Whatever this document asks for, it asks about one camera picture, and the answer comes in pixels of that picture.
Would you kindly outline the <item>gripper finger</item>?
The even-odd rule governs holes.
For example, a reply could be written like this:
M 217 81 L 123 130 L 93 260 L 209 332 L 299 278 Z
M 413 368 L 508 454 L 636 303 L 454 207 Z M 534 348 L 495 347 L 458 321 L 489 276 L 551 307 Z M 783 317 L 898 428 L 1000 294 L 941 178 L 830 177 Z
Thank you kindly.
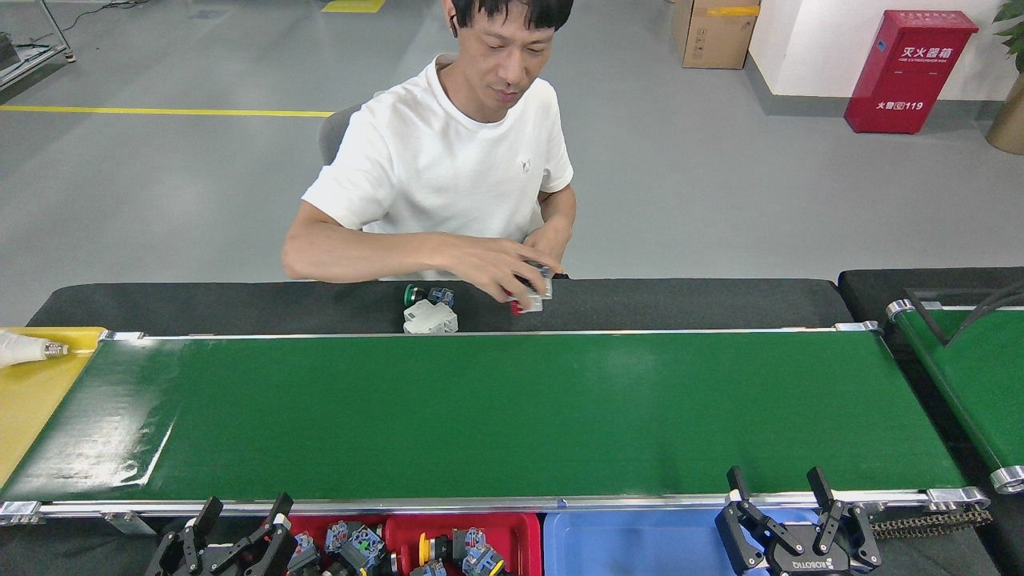
M 211 497 L 183 529 L 162 537 L 144 575 L 214 575 L 226 553 L 209 536 L 222 510 L 222 502 Z
M 259 528 L 212 556 L 212 574 L 285 575 L 297 548 L 288 518 L 293 504 L 291 496 L 280 494 Z

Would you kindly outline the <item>person's left hand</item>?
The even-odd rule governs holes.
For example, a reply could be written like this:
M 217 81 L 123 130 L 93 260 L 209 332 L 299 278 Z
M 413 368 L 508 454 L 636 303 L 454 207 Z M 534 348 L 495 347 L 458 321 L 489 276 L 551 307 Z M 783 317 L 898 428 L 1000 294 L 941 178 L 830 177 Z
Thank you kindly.
M 573 223 L 552 218 L 528 234 L 523 245 L 528 248 L 530 258 L 535 262 L 542 262 L 555 273 L 563 273 L 562 259 L 572 237 Z

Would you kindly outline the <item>person's right hand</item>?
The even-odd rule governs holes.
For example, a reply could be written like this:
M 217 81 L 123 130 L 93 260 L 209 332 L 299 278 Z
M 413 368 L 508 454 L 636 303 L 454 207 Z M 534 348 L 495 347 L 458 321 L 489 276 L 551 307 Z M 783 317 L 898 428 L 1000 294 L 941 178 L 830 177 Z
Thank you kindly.
M 548 266 L 553 273 L 563 272 L 558 259 L 509 239 L 454 234 L 450 240 L 453 255 L 443 269 L 498 302 L 510 299 L 526 302 L 534 293 L 547 292 L 546 280 L 535 263 Z

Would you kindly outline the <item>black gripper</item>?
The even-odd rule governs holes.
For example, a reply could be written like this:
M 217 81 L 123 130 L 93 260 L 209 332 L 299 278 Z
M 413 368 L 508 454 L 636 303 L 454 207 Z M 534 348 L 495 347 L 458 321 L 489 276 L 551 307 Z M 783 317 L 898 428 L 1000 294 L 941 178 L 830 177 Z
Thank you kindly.
M 863 507 L 835 497 L 822 468 L 813 466 L 806 477 L 819 515 L 813 540 L 801 546 L 790 529 L 752 503 L 740 467 L 728 470 L 728 501 L 714 524 L 735 573 L 768 568 L 771 575 L 844 575 L 881 566 Z

